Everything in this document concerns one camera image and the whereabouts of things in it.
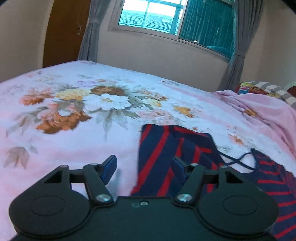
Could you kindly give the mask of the brown wooden door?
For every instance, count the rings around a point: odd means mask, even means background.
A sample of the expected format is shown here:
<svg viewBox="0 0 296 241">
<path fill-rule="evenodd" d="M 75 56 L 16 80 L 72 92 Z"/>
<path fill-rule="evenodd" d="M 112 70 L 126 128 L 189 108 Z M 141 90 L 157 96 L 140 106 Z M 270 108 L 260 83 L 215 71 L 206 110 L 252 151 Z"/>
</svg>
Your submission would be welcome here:
<svg viewBox="0 0 296 241">
<path fill-rule="evenodd" d="M 90 3 L 90 0 L 53 2 L 45 37 L 43 67 L 77 60 Z"/>
</svg>

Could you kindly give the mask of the red white headboard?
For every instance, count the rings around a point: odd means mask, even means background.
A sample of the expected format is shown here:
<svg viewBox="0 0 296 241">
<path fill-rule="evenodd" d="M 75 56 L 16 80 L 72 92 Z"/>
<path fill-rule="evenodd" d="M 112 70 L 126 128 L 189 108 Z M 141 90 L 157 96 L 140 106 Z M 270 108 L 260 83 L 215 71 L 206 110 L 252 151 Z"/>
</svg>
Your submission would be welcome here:
<svg viewBox="0 0 296 241">
<path fill-rule="evenodd" d="M 296 82 L 291 82 L 285 87 L 286 92 L 296 97 Z"/>
</svg>

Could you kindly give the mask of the window with teal glass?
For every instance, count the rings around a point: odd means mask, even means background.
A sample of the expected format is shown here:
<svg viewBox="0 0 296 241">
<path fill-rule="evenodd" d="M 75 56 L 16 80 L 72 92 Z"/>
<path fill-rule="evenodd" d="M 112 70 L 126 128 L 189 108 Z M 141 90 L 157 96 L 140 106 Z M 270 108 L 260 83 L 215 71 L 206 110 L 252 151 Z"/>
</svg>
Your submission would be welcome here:
<svg viewBox="0 0 296 241">
<path fill-rule="evenodd" d="M 109 30 L 157 36 L 230 59 L 234 1 L 117 1 Z"/>
</svg>

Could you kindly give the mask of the pink blanket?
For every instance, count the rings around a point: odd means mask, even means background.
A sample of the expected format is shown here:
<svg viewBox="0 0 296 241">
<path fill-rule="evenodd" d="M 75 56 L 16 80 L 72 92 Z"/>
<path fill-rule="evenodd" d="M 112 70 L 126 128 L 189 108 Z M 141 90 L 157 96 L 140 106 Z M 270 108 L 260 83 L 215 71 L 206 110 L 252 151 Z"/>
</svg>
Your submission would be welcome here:
<svg viewBox="0 0 296 241">
<path fill-rule="evenodd" d="M 271 138 L 295 158 L 295 109 L 284 101 L 262 94 L 238 95 L 231 90 L 215 91 L 221 101 L 239 111 L 251 128 Z"/>
</svg>

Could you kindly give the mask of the striped pillow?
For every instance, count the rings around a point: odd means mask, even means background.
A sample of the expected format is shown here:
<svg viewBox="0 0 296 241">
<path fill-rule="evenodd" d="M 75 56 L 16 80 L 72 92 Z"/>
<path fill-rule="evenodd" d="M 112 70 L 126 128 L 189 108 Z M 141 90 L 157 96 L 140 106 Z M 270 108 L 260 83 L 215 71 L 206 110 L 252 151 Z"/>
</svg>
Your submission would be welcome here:
<svg viewBox="0 0 296 241">
<path fill-rule="evenodd" d="M 295 109 L 295 97 L 290 93 L 288 93 L 287 91 L 281 89 L 281 87 L 269 82 L 263 82 L 263 81 L 242 82 L 237 87 L 235 92 L 237 94 L 254 93 L 254 94 L 262 94 L 270 97 L 275 97 L 277 99 L 281 99 L 282 101 L 286 102 L 290 107 Z"/>
</svg>

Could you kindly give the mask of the grey curtain left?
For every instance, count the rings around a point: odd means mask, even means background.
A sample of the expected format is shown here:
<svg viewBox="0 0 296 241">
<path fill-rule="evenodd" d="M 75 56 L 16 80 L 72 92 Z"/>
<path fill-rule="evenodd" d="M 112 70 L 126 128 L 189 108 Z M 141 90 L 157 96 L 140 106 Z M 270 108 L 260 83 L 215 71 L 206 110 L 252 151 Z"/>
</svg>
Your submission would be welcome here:
<svg viewBox="0 0 296 241">
<path fill-rule="evenodd" d="M 92 0 L 89 8 L 88 24 L 81 42 L 78 60 L 96 62 L 101 23 L 105 17 L 110 0 Z"/>
</svg>

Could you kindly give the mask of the floral bed sheet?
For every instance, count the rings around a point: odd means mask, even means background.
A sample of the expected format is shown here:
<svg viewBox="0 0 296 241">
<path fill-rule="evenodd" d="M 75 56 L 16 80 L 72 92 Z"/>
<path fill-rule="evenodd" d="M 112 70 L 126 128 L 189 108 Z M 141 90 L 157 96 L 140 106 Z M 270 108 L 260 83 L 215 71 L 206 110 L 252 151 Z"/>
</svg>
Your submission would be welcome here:
<svg viewBox="0 0 296 241">
<path fill-rule="evenodd" d="M 114 197 L 132 195 L 147 124 L 208 133 L 219 152 L 234 158 L 254 148 L 295 176 L 295 158 L 213 92 L 69 62 L 1 83 L 1 240 L 16 235 L 9 218 L 13 199 L 58 166 L 81 169 L 114 155 L 117 168 L 107 187 Z"/>
</svg>

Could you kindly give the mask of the grey curtain right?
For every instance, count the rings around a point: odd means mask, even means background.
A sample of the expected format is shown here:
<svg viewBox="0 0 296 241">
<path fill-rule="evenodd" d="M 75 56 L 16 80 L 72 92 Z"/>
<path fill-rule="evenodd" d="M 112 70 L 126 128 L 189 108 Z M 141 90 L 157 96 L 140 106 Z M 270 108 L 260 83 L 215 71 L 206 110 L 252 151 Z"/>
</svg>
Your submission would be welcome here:
<svg viewBox="0 0 296 241">
<path fill-rule="evenodd" d="M 234 1 L 234 50 L 217 88 L 218 91 L 227 89 L 234 91 L 240 83 L 245 56 L 259 27 L 263 4 L 262 0 Z"/>
</svg>

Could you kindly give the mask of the navy red striped sweater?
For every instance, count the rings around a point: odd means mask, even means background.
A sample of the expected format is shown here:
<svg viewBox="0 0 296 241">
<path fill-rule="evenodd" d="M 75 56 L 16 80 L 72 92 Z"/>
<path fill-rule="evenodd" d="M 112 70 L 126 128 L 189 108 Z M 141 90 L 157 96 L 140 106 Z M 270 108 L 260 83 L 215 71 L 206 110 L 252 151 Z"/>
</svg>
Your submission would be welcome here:
<svg viewBox="0 0 296 241">
<path fill-rule="evenodd" d="M 226 165 L 248 170 L 244 177 L 274 198 L 279 217 L 272 235 L 277 240 L 295 240 L 295 176 L 266 154 L 252 148 L 239 158 L 217 150 L 208 133 L 197 133 L 181 126 L 142 127 L 138 152 L 138 181 L 133 196 L 171 196 L 180 191 L 181 183 L 171 169 L 176 156 L 187 165 L 201 164 L 217 170 Z"/>
</svg>

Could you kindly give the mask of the grey curtain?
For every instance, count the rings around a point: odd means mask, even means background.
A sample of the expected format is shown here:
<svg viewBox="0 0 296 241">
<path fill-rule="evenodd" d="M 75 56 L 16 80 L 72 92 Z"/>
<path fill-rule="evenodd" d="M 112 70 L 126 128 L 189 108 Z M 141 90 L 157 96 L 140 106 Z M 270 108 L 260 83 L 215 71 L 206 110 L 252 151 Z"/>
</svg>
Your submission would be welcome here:
<svg viewBox="0 0 296 241">
<path fill-rule="evenodd" d="M 227 89 L 234 91 L 240 83 L 245 56 L 259 27 L 263 4 L 262 0 L 234 1 L 234 50 L 217 88 L 218 91 Z"/>
<path fill-rule="evenodd" d="M 88 24 L 81 42 L 78 60 L 96 62 L 101 23 L 105 17 L 110 0 L 92 0 L 89 8 Z"/>
</svg>

